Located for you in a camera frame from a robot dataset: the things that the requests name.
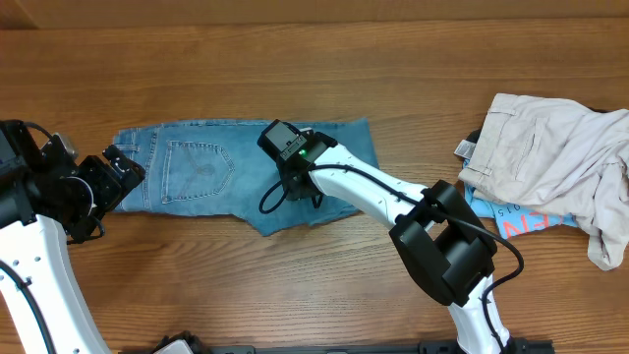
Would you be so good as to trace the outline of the light blue denim jeans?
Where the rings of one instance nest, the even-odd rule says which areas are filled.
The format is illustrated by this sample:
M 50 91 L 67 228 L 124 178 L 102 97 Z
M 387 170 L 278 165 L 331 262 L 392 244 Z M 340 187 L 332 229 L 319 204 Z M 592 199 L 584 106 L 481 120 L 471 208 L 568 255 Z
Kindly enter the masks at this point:
M 143 167 L 145 178 L 117 207 L 180 216 L 233 215 L 263 236 L 302 224 L 316 225 L 357 213 L 335 198 L 285 202 L 275 162 L 257 145 L 266 120 L 209 119 L 161 123 L 120 131 L 114 145 Z

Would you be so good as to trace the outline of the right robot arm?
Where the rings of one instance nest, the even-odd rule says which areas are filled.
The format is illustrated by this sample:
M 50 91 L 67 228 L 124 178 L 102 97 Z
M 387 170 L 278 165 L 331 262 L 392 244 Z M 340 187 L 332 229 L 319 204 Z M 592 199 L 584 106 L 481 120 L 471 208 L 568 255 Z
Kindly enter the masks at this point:
M 276 163 L 283 201 L 342 200 L 381 223 L 414 282 L 447 307 L 463 353 L 513 353 L 492 291 L 493 256 L 501 238 L 487 231 L 456 188 L 428 188 L 373 167 L 326 134 L 279 120 L 258 146 Z

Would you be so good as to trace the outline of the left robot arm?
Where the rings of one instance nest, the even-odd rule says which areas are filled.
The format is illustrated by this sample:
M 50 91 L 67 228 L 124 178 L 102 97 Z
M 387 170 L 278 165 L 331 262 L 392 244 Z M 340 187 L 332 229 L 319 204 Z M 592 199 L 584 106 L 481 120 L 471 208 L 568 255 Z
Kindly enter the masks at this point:
M 145 172 L 115 146 L 77 162 L 59 134 L 38 146 L 35 127 L 1 124 L 1 294 L 26 352 L 106 353 L 69 248 L 102 237 Z

